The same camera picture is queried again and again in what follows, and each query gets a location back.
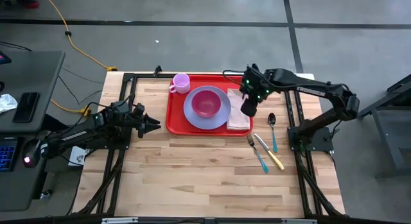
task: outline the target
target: blue handle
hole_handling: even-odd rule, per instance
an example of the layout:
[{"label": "blue handle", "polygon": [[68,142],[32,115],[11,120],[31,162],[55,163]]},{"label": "blue handle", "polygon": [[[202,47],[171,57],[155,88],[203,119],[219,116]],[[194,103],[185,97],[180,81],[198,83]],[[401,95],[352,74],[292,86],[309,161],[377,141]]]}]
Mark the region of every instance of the blue handle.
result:
[{"label": "blue handle", "polygon": [[269,169],[268,169],[268,167],[265,165],[263,159],[261,158],[261,156],[259,155],[259,153],[256,152],[256,155],[257,155],[257,157],[258,157],[258,160],[259,160],[260,163],[261,163],[261,166],[263,166],[264,173],[268,173]]},{"label": "blue handle", "polygon": [[274,150],[274,153],[277,153],[278,148],[277,148],[277,143],[275,141],[274,129],[272,130],[272,149]]}]

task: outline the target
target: pink bowl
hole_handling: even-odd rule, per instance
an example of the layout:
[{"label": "pink bowl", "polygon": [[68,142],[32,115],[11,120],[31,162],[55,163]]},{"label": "pink bowl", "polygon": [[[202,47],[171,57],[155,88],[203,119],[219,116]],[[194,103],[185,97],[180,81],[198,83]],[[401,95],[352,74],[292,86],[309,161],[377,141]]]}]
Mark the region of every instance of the pink bowl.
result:
[{"label": "pink bowl", "polygon": [[194,95],[191,106],[200,117],[213,117],[220,110],[221,100],[215,92],[203,90]]}]

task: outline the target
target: utensil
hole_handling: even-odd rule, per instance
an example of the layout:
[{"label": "utensil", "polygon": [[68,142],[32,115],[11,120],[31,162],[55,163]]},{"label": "utensil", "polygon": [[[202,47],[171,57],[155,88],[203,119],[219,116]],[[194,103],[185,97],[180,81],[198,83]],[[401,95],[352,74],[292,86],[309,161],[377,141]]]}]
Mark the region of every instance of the utensil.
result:
[{"label": "utensil", "polygon": [[278,148],[277,148],[277,143],[275,141],[275,135],[274,135],[274,125],[275,125],[274,113],[270,113],[270,115],[268,115],[268,124],[271,126],[271,129],[272,129],[272,149],[274,150],[274,152],[277,153]]},{"label": "utensil", "polygon": [[190,77],[185,73],[176,74],[173,77],[173,85],[169,87],[171,93],[187,93],[190,90]]},{"label": "utensil", "polygon": [[258,158],[258,160],[260,161],[261,166],[263,166],[264,173],[268,173],[269,169],[268,169],[267,165],[264,163],[264,161],[263,161],[263,159],[261,158],[260,154],[257,152],[256,147],[254,147],[254,140],[252,139],[251,134],[248,134],[248,135],[247,135],[247,140],[249,141],[249,145],[250,145],[252,148],[254,148],[254,153],[257,155],[257,158]]},{"label": "utensil", "polygon": [[213,117],[221,107],[221,100],[215,92],[203,90],[193,96],[191,106],[200,117]]},{"label": "utensil", "polygon": [[264,147],[265,151],[270,155],[270,157],[274,160],[274,162],[277,164],[277,166],[281,169],[284,170],[283,164],[277,159],[277,157],[274,156],[274,154],[270,151],[268,146],[265,144],[265,142],[262,140],[260,136],[257,134],[254,134],[254,136],[257,138],[258,142]]},{"label": "utensil", "polygon": [[[195,114],[193,107],[191,106],[191,101],[193,100],[195,94],[203,90],[211,90],[220,98],[221,107],[217,114],[213,117],[200,117]],[[224,123],[227,122],[231,112],[231,104],[229,97],[223,90],[213,86],[202,86],[194,89],[187,95],[186,100],[184,101],[183,110],[184,115],[190,124],[203,130],[212,130],[224,125]]]}]

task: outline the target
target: keyboard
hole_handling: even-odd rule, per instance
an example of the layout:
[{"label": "keyboard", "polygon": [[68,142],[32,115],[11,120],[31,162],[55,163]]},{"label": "keyboard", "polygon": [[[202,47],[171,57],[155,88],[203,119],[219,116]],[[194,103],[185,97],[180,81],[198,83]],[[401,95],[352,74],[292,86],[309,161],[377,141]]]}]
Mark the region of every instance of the keyboard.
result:
[{"label": "keyboard", "polygon": [[0,139],[0,172],[13,171],[18,144],[19,139],[16,137]]}]

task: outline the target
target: fork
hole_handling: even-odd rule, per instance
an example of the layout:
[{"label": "fork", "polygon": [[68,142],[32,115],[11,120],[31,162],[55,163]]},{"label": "fork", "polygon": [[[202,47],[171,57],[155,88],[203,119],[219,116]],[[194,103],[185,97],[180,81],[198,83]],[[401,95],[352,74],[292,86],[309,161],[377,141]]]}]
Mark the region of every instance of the fork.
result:
[{"label": "fork", "polygon": [[251,134],[248,134],[247,140],[249,141],[249,145],[254,149],[254,153],[257,155],[258,160],[261,163],[261,166],[263,167],[264,173],[268,173],[268,167],[264,163],[263,159],[261,158],[260,154],[257,152],[256,147],[254,147],[254,140],[252,139]]}]

